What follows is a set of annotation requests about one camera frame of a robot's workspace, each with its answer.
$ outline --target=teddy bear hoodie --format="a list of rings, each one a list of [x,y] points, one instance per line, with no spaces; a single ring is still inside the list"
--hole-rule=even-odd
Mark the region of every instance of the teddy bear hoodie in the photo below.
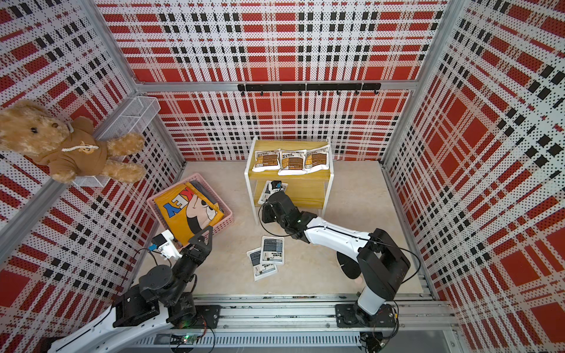
[[[108,156],[106,141],[92,137],[94,127],[87,117],[79,116],[68,127],[71,134],[59,147],[34,157],[33,161],[48,165],[50,174],[67,171],[74,171],[78,176],[100,174]]]

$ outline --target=wooden shelf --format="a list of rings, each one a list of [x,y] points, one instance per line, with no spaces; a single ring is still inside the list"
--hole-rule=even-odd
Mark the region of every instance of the wooden shelf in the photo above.
[[[328,144],[326,141],[313,142],[313,141],[279,141],[279,140],[257,140],[255,143],[255,149],[249,154],[251,163],[249,164],[249,179],[251,180],[329,180],[330,171],[317,171],[314,173],[308,173],[303,175],[286,175],[279,176],[278,171],[264,171],[264,172],[254,172],[253,165],[255,165],[255,151],[271,151],[277,149],[283,150],[312,150],[319,147],[324,147]]]
[[[257,181],[255,186],[254,202],[256,207],[260,207],[259,197],[265,186],[264,181]],[[324,184],[314,180],[293,180],[285,193],[290,197],[294,205],[298,208],[315,208],[322,209],[324,207],[325,188]]]
[[[253,209],[253,217],[255,224],[259,224],[257,217],[257,203],[265,182],[267,180],[280,180],[288,184],[286,194],[290,197],[294,205],[298,208],[321,210],[321,217],[324,216],[326,203],[329,197],[329,192],[332,189],[333,182],[333,161],[332,151],[328,151],[329,170],[317,171],[314,173],[302,175],[285,175],[279,176],[278,171],[265,171],[254,172],[253,165],[255,164],[255,151],[273,151],[283,149],[288,151],[296,150],[312,150],[320,147],[330,145],[330,140],[327,141],[288,141],[288,140],[259,140],[257,137],[253,140],[251,151],[247,159],[247,166],[245,169],[245,183],[247,191],[249,192],[249,201]],[[253,188],[251,180],[257,184]]]

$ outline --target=white wire basket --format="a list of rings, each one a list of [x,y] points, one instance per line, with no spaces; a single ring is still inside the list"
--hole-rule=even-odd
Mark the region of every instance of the white wire basket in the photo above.
[[[129,132],[142,133],[160,110],[159,102],[155,97],[138,96],[126,98],[129,100],[125,109],[107,127],[97,140],[106,141],[118,138]],[[122,162],[125,156],[111,158]],[[75,186],[89,188],[103,188],[108,184],[110,178],[106,176],[80,176],[76,177],[73,184]]]

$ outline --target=white packet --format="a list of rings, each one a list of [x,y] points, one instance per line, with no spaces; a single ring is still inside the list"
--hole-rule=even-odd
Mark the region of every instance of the white packet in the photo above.
[[[255,164],[252,171],[278,171],[281,168],[279,151],[255,151]]]
[[[284,264],[284,238],[263,237],[261,241],[261,264]]]
[[[258,281],[261,278],[265,278],[272,274],[277,273],[279,270],[277,269],[276,265],[266,264],[263,265],[260,263],[261,260],[261,248],[258,247],[257,249],[249,250],[247,252],[247,258],[251,261],[251,265],[253,266],[253,279]]]
[[[279,175],[302,175],[306,173],[304,160],[306,150],[284,151],[280,150],[281,169]]]
[[[306,160],[304,161],[306,173],[329,169],[328,151],[329,145],[306,151]]]

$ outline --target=perforated wall panel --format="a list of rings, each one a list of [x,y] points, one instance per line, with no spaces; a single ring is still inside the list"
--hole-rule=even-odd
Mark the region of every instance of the perforated wall panel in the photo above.
[[[179,172],[151,126],[131,162],[147,175],[135,184],[70,187],[0,268],[0,351],[33,351],[95,318],[131,280],[136,250],[156,222],[145,203]]]
[[[255,136],[332,141],[335,157],[380,159],[408,91],[150,93],[186,160],[246,159]]]
[[[63,120],[98,125],[129,94],[76,1],[4,1],[0,5],[0,104],[33,99]],[[0,228],[49,179],[47,168],[0,154]]]
[[[95,2],[143,82],[412,80],[447,4]]]
[[[565,2],[464,1],[390,172],[475,351],[565,350]]]

